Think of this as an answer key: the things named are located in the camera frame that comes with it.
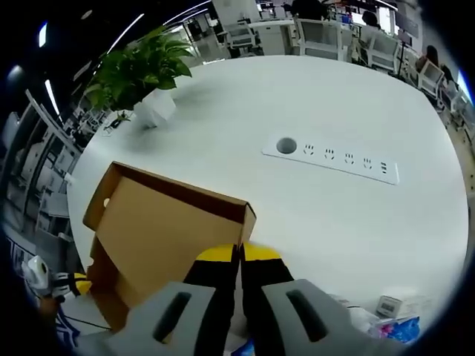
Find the power outlet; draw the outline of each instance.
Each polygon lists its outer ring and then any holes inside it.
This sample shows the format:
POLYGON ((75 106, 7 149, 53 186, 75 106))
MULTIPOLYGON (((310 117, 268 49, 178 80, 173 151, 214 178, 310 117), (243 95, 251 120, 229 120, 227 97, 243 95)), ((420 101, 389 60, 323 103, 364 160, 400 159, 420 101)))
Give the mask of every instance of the power outlet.
POLYGON ((262 153, 399 184, 398 165, 394 161, 363 152, 356 145, 349 147, 327 139, 283 135, 270 139, 262 153))

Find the white box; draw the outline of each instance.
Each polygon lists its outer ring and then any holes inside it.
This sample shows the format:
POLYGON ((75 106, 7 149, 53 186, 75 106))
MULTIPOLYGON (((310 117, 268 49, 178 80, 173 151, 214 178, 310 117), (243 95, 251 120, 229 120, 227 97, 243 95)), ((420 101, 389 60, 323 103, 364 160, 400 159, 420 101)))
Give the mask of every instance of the white box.
POLYGON ((420 316, 429 305, 430 299, 420 295, 406 298, 383 295, 379 298, 376 312, 394 319, 405 319, 420 316))

